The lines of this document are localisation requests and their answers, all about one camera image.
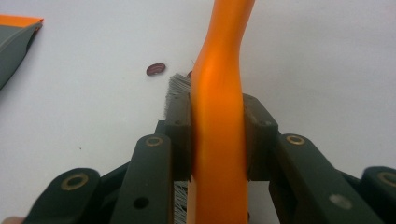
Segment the orange handle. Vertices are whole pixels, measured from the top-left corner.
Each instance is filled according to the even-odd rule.
[[[192,181],[187,223],[247,223],[239,49],[254,0],[216,0],[191,77]]]

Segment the orange dustpan edge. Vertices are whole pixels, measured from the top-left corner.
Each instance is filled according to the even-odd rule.
[[[43,22],[43,18],[0,15],[0,25],[26,27],[32,24]]]

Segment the white surface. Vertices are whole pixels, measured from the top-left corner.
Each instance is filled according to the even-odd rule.
[[[127,162],[163,118],[167,80],[188,73],[212,1],[0,1],[45,18],[0,91],[0,220],[25,216],[57,175]],[[147,66],[166,63],[164,75]],[[396,3],[257,1],[241,48],[244,92],[282,133],[310,138],[337,168],[396,167]],[[251,223],[277,223],[250,184]]]

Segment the white table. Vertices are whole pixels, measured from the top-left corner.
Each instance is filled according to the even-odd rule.
[[[127,162],[163,119],[167,81],[187,74],[212,1],[2,0],[0,13],[45,18],[0,91],[0,219],[26,216],[57,175]],[[163,75],[147,77],[152,63]],[[257,1],[241,48],[243,90],[282,133],[311,139],[354,176],[396,167],[396,3]],[[265,183],[251,223],[277,223]]]

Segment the dark red bean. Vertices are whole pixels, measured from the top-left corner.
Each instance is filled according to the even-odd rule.
[[[146,74],[148,76],[160,74],[165,70],[165,68],[166,68],[166,65],[164,63],[155,63],[148,67],[148,70],[146,70]]]

